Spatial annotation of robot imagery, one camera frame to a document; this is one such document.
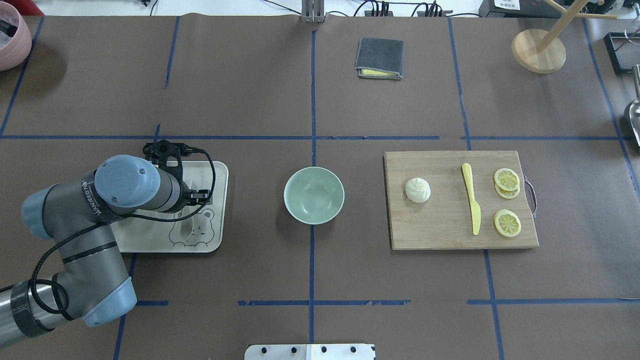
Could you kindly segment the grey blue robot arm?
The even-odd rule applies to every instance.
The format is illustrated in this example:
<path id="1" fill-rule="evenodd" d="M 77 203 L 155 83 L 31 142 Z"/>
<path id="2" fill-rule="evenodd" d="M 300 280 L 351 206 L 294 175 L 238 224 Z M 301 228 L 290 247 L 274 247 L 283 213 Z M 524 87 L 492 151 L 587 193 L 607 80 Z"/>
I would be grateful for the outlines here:
<path id="1" fill-rule="evenodd" d="M 179 174 L 132 155 L 107 158 L 82 178 L 53 184 L 25 199 L 23 223 L 54 246 L 26 280 L 1 290 L 1 346 L 53 332 L 82 319 L 98 327 L 137 305 L 112 224 L 153 221 L 138 212 L 176 214 L 203 207 L 214 186 L 192 190 Z"/>

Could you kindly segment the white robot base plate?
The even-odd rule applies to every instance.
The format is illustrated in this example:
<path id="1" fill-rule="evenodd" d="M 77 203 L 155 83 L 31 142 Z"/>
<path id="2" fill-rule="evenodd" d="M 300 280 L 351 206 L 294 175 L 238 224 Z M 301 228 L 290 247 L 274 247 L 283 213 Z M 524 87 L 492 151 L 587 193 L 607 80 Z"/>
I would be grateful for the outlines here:
<path id="1" fill-rule="evenodd" d="M 247 347 L 245 360 L 375 360 L 374 344 L 308 343 L 254 344 Z"/>

